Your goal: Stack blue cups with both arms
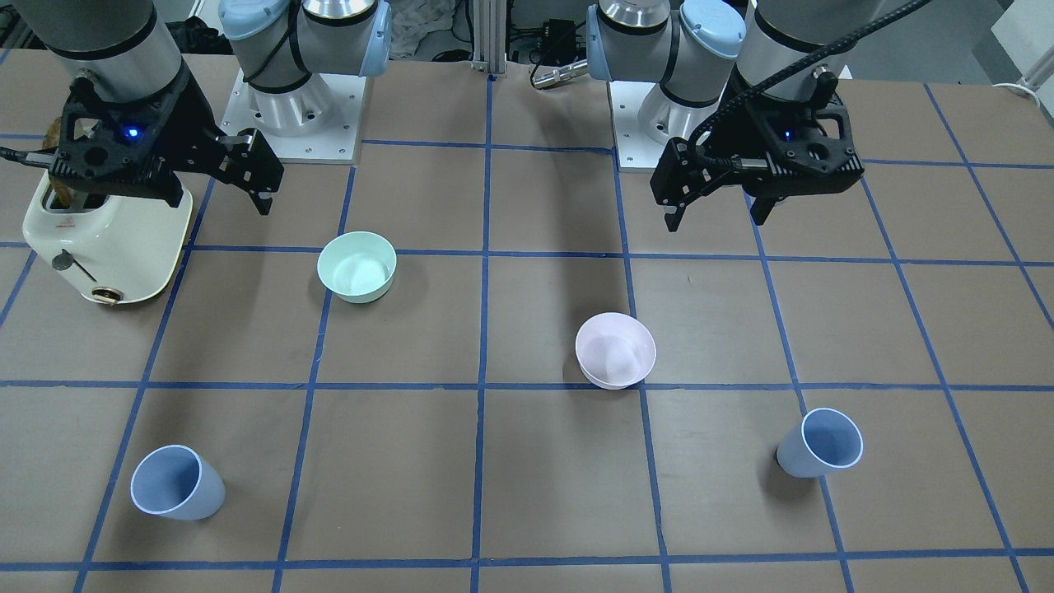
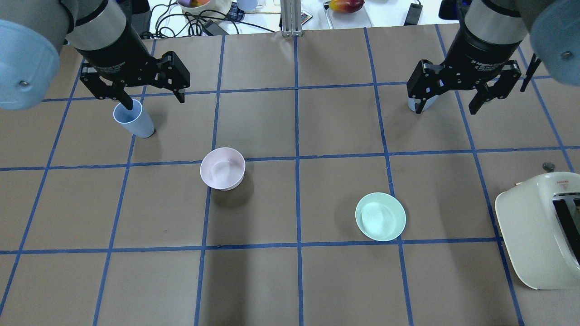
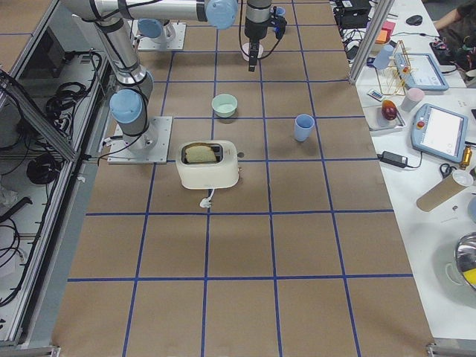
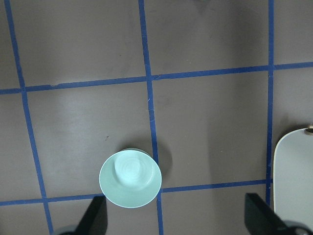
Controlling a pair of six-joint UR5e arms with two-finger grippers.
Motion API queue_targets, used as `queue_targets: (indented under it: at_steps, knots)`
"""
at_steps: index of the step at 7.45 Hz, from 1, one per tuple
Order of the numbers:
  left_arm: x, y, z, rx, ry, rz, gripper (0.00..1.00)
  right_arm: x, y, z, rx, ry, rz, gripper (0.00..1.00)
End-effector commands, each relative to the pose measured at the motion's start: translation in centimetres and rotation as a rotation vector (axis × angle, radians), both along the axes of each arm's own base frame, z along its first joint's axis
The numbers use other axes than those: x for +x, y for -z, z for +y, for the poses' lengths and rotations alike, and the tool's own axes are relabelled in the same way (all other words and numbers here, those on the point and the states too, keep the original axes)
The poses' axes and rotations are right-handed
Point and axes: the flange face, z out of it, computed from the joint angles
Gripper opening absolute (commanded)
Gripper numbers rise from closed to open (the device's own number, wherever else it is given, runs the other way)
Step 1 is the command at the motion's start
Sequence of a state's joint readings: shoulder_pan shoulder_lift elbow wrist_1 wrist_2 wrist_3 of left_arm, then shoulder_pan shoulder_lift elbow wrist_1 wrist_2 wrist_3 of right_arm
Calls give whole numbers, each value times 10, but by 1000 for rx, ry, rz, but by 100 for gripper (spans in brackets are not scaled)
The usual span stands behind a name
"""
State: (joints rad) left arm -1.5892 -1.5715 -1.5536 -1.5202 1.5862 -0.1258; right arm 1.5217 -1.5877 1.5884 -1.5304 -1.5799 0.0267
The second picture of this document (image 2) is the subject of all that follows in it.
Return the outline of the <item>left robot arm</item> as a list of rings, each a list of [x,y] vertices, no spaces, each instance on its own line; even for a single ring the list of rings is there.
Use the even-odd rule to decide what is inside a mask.
[[[153,57],[116,0],[3,0],[0,16],[2,109],[45,99],[66,44],[85,59],[79,78],[96,99],[132,110],[125,89],[153,86],[185,102],[187,67],[173,51]]]

